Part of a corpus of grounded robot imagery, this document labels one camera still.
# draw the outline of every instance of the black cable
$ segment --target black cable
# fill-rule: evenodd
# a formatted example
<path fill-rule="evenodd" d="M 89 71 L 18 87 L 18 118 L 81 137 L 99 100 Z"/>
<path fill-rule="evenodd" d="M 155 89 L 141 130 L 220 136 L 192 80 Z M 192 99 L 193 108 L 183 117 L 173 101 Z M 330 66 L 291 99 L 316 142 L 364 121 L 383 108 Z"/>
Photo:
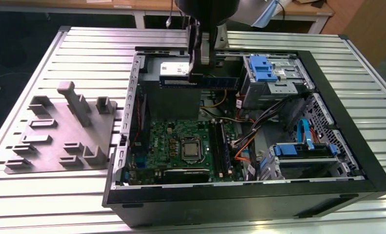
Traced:
<path fill-rule="evenodd" d="M 279 0 L 276 1 L 276 3 L 278 3 L 278 5 L 282 7 L 282 9 L 283 9 L 283 20 L 282 20 L 282 23 L 280 23 L 280 25 L 279 25 L 279 27 L 278 27 L 278 29 L 276 29 L 276 32 L 278 32 L 279 29 L 283 27 L 283 22 L 284 22 L 284 8 L 283 8 L 283 5 L 279 3 Z"/>
<path fill-rule="evenodd" d="M 165 27 L 167 27 L 167 29 L 169 29 L 169 26 L 171 26 L 172 6 L 173 6 L 173 0 L 171 0 L 169 17 L 168 17 L 168 19 L 167 19 L 167 21 L 165 21 Z"/>

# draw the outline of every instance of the wooden desk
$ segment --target wooden desk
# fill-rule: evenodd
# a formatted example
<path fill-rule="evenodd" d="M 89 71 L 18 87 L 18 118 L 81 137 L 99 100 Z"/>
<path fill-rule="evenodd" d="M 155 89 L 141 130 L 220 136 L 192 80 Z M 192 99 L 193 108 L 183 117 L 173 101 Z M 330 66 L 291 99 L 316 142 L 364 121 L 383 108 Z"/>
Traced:
<path fill-rule="evenodd" d="M 85 0 L 0 0 L 0 11 L 133 15 L 136 28 L 144 28 L 145 15 L 167 16 L 169 8 L 169 0 L 113 0 L 100 3 L 87 3 Z M 284 12 L 286 20 L 312 21 L 308 31 L 312 34 L 320 32 L 328 17 L 334 15 L 326 4 L 318 9 L 295 2 L 286 6 Z M 280 20 L 282 13 L 272 19 Z"/>

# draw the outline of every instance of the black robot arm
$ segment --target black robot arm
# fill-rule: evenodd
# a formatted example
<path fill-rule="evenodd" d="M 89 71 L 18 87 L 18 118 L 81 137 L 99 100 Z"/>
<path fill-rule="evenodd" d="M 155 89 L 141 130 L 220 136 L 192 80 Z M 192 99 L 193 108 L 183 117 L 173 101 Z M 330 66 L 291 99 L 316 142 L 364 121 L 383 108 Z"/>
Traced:
<path fill-rule="evenodd" d="M 189 16 L 188 26 L 188 81 L 200 82 L 215 67 L 217 26 L 231 17 L 239 0 L 175 0 L 180 11 Z"/>

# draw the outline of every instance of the aluminum table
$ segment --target aluminum table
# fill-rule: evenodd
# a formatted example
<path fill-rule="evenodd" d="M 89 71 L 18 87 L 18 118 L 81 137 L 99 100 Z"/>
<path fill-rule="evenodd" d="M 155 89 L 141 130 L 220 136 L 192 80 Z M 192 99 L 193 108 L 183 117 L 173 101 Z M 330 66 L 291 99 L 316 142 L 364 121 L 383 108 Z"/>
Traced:
<path fill-rule="evenodd" d="M 231 48 L 310 50 L 386 171 L 386 83 L 348 40 L 334 35 L 228 32 Z M 0 233 L 113 233 L 131 230 L 101 207 L 107 170 L 6 175 L 5 147 L 18 142 L 33 95 L 61 100 L 72 80 L 87 100 L 109 96 L 121 114 L 133 47 L 184 46 L 181 30 L 61 27 L 0 129 Z M 119 117 L 115 132 L 120 129 Z M 112 144 L 119 135 L 112 134 Z M 157 227 L 163 233 L 386 233 L 386 196 L 322 218 Z"/>

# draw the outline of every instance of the green circuit board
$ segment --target green circuit board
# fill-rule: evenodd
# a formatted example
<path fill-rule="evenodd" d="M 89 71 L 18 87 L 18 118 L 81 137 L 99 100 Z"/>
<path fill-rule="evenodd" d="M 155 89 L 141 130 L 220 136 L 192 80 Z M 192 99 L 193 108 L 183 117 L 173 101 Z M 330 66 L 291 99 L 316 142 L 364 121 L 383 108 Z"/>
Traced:
<path fill-rule="evenodd" d="M 224 123 L 228 139 L 235 139 L 232 123 Z M 185 140 L 199 141 L 201 158 L 191 163 L 181 158 L 181 144 Z M 212 158 L 208 142 L 208 128 L 204 121 L 153 121 L 151 123 L 149 152 L 147 155 L 147 169 L 163 168 L 204 168 L 209 170 L 209 182 L 236 181 L 242 174 L 235 172 L 230 176 L 213 176 Z"/>

